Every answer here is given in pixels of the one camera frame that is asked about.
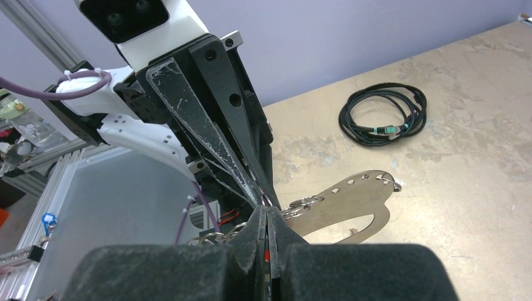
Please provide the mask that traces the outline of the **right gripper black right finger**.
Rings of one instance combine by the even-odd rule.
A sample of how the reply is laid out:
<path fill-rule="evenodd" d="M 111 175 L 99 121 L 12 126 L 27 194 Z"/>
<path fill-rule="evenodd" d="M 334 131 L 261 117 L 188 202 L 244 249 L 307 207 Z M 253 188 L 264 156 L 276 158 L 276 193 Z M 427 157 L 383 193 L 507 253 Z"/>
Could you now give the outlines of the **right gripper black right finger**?
<path fill-rule="evenodd" d="M 268 211 L 278 300 L 458 300 L 440 259 L 417 244 L 311 245 Z"/>

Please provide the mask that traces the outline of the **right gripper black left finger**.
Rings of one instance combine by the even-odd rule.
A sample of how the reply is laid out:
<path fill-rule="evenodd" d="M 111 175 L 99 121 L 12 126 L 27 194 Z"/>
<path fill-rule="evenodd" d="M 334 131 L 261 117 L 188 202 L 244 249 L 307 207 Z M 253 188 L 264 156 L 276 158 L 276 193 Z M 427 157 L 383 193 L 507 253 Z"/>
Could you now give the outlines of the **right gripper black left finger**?
<path fill-rule="evenodd" d="M 260 300 L 267 208 L 220 245 L 111 245 L 88 252 L 62 300 Z"/>

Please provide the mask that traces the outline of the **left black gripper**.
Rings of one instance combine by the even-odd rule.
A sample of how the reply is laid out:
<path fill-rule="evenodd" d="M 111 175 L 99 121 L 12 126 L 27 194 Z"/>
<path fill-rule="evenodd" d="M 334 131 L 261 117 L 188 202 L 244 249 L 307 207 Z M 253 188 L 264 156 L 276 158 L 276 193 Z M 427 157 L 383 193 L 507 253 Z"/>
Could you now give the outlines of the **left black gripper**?
<path fill-rule="evenodd" d="M 239 33 L 204 34 L 155 58 L 115 92 L 148 124 L 168 126 L 202 166 L 205 194 L 250 214 L 279 207 L 273 185 L 272 129 L 237 48 Z"/>

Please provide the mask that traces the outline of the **metal keyring plate with rings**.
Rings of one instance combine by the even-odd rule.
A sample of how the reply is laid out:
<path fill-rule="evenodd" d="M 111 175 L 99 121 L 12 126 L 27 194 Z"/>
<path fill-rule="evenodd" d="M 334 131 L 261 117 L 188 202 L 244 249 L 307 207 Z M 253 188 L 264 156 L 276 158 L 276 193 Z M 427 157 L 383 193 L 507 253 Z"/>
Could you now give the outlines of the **metal keyring plate with rings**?
<path fill-rule="evenodd" d="M 363 216 L 372 216 L 371 223 L 339 244 L 358 244 L 373 236 L 389 222 L 386 201 L 399 193 L 402 185 L 386 171 L 367 170 L 353 174 L 322 192 L 290 203 L 280 212 L 282 221 L 303 237 Z"/>

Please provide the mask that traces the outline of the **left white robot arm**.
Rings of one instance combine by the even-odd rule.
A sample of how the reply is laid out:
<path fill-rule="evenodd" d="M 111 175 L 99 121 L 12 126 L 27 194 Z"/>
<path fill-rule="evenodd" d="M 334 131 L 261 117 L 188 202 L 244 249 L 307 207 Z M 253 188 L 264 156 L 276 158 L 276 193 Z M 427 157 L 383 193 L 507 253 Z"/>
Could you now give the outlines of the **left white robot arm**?
<path fill-rule="evenodd" d="M 149 156 L 249 217 L 279 200 L 274 137 L 238 54 L 242 42 L 238 31 L 204 34 L 139 73 L 112 70 L 112 81 L 83 99 L 45 105 L 86 143 Z"/>

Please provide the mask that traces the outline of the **aluminium frame extrusion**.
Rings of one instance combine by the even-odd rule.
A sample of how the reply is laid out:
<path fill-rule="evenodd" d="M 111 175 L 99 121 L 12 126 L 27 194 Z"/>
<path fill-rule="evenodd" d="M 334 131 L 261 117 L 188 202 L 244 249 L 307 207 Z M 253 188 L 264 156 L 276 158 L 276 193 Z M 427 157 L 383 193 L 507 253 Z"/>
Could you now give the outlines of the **aluminium frame extrusion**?
<path fill-rule="evenodd" d="M 3 12 L 13 24 L 60 70 L 75 68 L 83 63 L 81 56 L 59 35 L 52 25 L 29 1 L 1 1 Z M 68 169 L 68 163 L 81 158 L 88 151 L 98 152 L 82 139 L 64 141 L 51 149 L 28 159 L 20 166 L 2 168 L 3 179 L 8 184 L 39 199 L 36 209 L 22 235 L 17 250 L 28 255 L 43 237 L 41 215 L 53 204 L 52 198 L 59 187 L 59 178 L 47 178 L 38 168 L 56 163 L 60 172 Z M 20 265 L 1 275 L 1 298 L 24 300 L 30 291 L 38 271 L 38 263 L 18 258 Z"/>

